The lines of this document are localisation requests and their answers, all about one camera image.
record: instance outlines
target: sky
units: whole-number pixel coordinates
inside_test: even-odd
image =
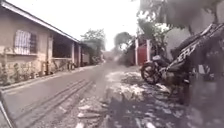
[[[88,29],[104,29],[106,50],[117,33],[135,34],[138,0],[7,0],[76,39]]]

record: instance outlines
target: street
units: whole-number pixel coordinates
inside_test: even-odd
[[[18,128],[178,128],[184,106],[105,63],[4,91]],[[0,115],[0,127],[7,128]]]

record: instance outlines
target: porch column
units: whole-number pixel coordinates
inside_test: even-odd
[[[135,65],[138,65],[138,39],[135,39]]]
[[[78,45],[78,67],[81,65],[81,46]]]
[[[72,57],[72,63],[75,63],[75,43],[72,43],[71,57]]]
[[[150,40],[146,40],[146,46],[147,46],[147,61],[151,61],[150,51],[151,51],[151,44]]]
[[[53,38],[49,37],[47,42],[47,53],[46,53],[46,75],[49,75],[51,72],[51,60],[53,53]]]

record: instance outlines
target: red wall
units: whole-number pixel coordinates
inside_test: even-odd
[[[138,64],[142,65],[147,61],[147,47],[146,45],[142,45],[138,47]]]

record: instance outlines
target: sidewalk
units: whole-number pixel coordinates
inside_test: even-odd
[[[84,71],[84,70],[92,69],[96,66],[80,67],[80,68],[72,70],[72,71],[58,72],[58,73],[55,73],[53,75],[38,77],[38,78],[35,78],[35,79],[30,79],[30,80],[27,80],[27,81],[22,81],[22,82],[19,82],[19,83],[11,84],[9,86],[0,86],[0,89],[3,90],[3,91],[7,91],[7,90],[10,90],[10,89],[13,89],[13,88],[18,88],[18,87],[21,87],[21,86],[30,86],[32,84],[41,83],[41,82],[44,82],[44,81],[47,81],[47,80],[50,80],[50,79],[54,79],[54,78],[58,78],[58,77],[61,77],[61,76],[66,76],[66,75],[69,75],[69,74],[73,74],[73,73],[81,72],[81,71]]]

